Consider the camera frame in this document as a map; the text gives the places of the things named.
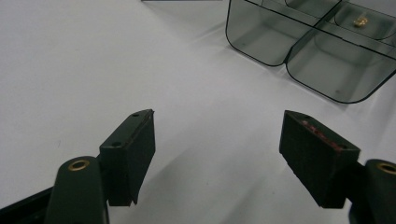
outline red marking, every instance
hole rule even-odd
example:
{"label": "red marking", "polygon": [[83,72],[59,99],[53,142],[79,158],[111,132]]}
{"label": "red marking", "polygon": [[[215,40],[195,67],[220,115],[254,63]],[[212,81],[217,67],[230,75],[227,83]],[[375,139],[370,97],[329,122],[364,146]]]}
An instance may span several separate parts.
{"label": "red marking", "polygon": [[327,144],[329,144],[332,148],[334,148],[334,150],[336,150],[338,153],[341,152],[341,150],[343,149],[342,147],[338,146],[334,141],[332,141],[331,139],[329,139],[328,137],[326,137],[324,135],[323,132],[321,132],[319,129],[317,129],[315,126],[313,126],[312,124],[310,124],[308,121],[306,120],[302,120],[302,124],[308,128],[312,133],[314,133],[317,137],[319,137],[320,139],[322,139],[324,142],[326,142]]}

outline translucent storage bin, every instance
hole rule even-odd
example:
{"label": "translucent storage bin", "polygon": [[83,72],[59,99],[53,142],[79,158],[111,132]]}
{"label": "translucent storage bin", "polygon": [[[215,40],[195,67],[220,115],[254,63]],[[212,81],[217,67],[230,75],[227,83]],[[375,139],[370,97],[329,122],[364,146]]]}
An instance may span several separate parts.
{"label": "translucent storage bin", "polygon": [[365,100],[396,71],[396,19],[337,0],[230,0],[230,44],[336,102]]}

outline small object in container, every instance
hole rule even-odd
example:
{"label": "small object in container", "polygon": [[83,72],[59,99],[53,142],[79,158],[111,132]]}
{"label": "small object in container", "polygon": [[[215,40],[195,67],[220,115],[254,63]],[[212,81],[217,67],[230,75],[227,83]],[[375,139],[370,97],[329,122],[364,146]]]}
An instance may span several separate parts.
{"label": "small object in container", "polygon": [[355,27],[361,28],[365,26],[369,20],[366,18],[366,13],[362,13],[355,21],[353,21],[353,24],[355,24]]}

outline brass insert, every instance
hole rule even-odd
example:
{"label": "brass insert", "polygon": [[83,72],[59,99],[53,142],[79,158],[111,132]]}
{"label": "brass insert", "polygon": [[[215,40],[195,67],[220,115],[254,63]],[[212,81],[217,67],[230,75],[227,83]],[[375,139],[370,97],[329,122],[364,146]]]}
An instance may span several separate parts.
{"label": "brass insert", "polygon": [[378,167],[378,169],[382,170],[385,173],[388,173],[391,175],[396,175],[396,166],[395,165],[381,162],[377,165],[377,167]]}
{"label": "brass insert", "polygon": [[69,171],[79,171],[85,169],[85,167],[89,166],[90,162],[86,160],[80,160],[80,161],[73,161],[68,169]]}
{"label": "brass insert", "polygon": [[366,13],[362,13],[355,21],[353,21],[353,24],[355,27],[361,28],[365,26],[369,22],[369,20],[366,18]]}

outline white surface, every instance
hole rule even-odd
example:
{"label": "white surface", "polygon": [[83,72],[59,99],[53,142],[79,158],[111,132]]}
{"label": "white surface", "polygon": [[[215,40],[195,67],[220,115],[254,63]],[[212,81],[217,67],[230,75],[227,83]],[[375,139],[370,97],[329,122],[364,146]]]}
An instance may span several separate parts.
{"label": "white surface", "polygon": [[285,109],[396,161],[396,78],[339,105],[225,37],[228,1],[0,1],[0,207],[53,185],[130,114],[155,113],[137,206],[111,223],[348,223],[319,208],[278,153]]}

